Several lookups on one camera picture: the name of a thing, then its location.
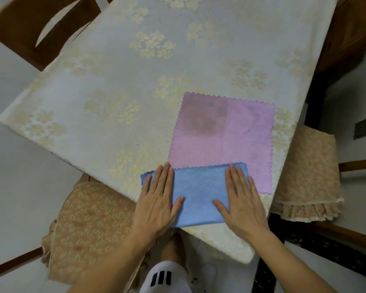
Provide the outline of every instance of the finger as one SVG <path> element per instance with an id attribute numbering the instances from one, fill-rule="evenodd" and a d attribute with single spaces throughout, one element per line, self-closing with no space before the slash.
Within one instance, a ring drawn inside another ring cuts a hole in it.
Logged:
<path id="1" fill-rule="evenodd" d="M 161 172 L 159 182 L 157 183 L 156 192 L 157 194 L 163 195 L 164 186 L 166 185 L 166 180 L 168 177 L 169 163 L 166 162 L 163 167 L 163 171 Z"/>
<path id="2" fill-rule="evenodd" d="M 244 193 L 245 195 L 247 196 L 251 196 L 251 192 L 249 190 L 249 187 L 248 187 L 248 183 L 247 183 L 247 180 L 245 179 L 245 176 L 244 176 L 244 173 L 243 173 L 243 170 L 241 169 L 241 167 L 238 167 L 237 168 L 237 173 L 239 175 L 239 178 L 243 184 L 243 189 L 244 189 Z"/>
<path id="3" fill-rule="evenodd" d="M 178 197 L 178 199 L 176 200 L 176 202 L 174 203 L 174 205 L 172 206 L 171 209 L 171 220 L 170 220 L 170 225 L 175 221 L 176 216 L 178 214 L 178 211 L 181 209 L 181 207 L 183 206 L 183 202 L 186 198 L 185 197 Z"/>
<path id="4" fill-rule="evenodd" d="M 230 169 L 225 170 L 225 183 L 226 191 L 228 192 L 229 204 L 237 198 L 236 192 L 234 191 L 234 186 L 232 182 L 232 176 Z"/>
<path id="5" fill-rule="evenodd" d="M 225 222 L 229 221 L 229 211 L 224 206 L 224 204 L 222 202 L 220 202 L 218 199 L 214 199 L 211 202 L 214 204 L 214 206 L 220 212 L 220 214 L 224 218 Z"/>
<path id="6" fill-rule="evenodd" d="M 172 185 L 174 182 L 174 169 L 170 166 L 168 169 L 168 176 L 166 181 L 166 186 L 164 187 L 164 195 L 171 197 Z"/>
<path id="7" fill-rule="evenodd" d="M 148 193 L 152 194 L 152 193 L 155 192 L 162 170 L 163 170 L 163 166 L 158 166 L 157 167 L 157 170 L 155 172 L 155 176 L 153 177 L 153 181 L 151 183 L 151 187 L 149 188 Z"/>
<path id="8" fill-rule="evenodd" d="M 256 190 L 254 179 L 252 179 L 251 176 L 248 176 L 248 183 L 249 183 L 249 188 L 251 190 L 253 199 L 257 202 L 258 201 L 261 202 L 258 191 Z"/>
<path id="9" fill-rule="evenodd" d="M 231 169 L 232 181 L 233 181 L 234 186 L 236 187 L 236 193 L 237 193 L 237 197 L 238 197 L 240 194 L 244 193 L 243 185 L 241 184 L 239 175 L 233 164 L 230 164 L 230 169 Z"/>
<path id="10" fill-rule="evenodd" d="M 147 193 L 148 193 L 148 189 L 149 189 L 149 182 L 151 181 L 152 175 L 148 174 L 146 176 L 146 179 L 144 181 L 144 184 L 142 186 L 142 190 L 141 190 L 141 194 L 140 194 L 140 198 L 144 197 Z"/>

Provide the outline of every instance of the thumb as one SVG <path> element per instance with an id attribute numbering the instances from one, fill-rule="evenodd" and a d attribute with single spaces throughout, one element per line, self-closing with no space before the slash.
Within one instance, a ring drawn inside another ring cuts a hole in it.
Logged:
<path id="1" fill-rule="evenodd" d="M 171 209 L 171 224 L 175 221 L 176 215 L 178 214 L 178 211 L 181 209 L 183 202 L 186 198 L 185 197 L 178 197 L 174 205 Z"/>
<path id="2" fill-rule="evenodd" d="M 225 222 L 229 220 L 229 211 L 224 206 L 222 202 L 220 202 L 218 199 L 214 199 L 211 201 L 214 206 L 217 208 L 217 210 L 220 212 L 221 216 L 224 218 Z"/>

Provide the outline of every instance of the hand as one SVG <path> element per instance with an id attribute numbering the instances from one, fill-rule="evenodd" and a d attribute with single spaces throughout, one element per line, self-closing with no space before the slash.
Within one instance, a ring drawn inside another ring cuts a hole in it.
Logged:
<path id="1" fill-rule="evenodd" d="M 240 238 L 252 244 L 255 237 L 269 231 L 266 211 L 261 203 L 254 180 L 248 177 L 249 187 L 241 168 L 230 164 L 225 170 L 229 211 L 219 200 L 213 204 L 223 216 L 225 223 Z"/>
<path id="2" fill-rule="evenodd" d="M 179 197 L 171 208 L 174 170 L 166 162 L 157 167 L 155 177 L 149 187 L 152 175 L 146 177 L 140 198 L 134 211 L 133 231 L 147 236 L 149 241 L 156 240 L 175 221 L 184 197 Z"/>

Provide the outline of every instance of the person's left hand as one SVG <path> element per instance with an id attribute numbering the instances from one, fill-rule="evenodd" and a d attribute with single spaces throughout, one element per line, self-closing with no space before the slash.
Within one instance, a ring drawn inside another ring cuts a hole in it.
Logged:
<path id="1" fill-rule="evenodd" d="M 133 231 L 154 241 L 175 221 L 185 197 L 179 197 L 171 208 L 171 193 L 174 170 L 166 162 L 158 166 L 149 187 L 151 174 L 146 177 L 134 212 Z"/>

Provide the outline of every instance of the floral tablecloth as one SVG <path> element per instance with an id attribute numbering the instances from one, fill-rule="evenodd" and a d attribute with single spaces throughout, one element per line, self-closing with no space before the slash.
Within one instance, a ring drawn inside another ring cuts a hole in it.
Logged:
<path id="1" fill-rule="evenodd" d="M 166 161 L 185 92 L 276 105 L 272 193 L 337 0 L 114 0 L 0 121 L 132 200 Z M 185 230 L 237 261 L 224 224 Z"/>

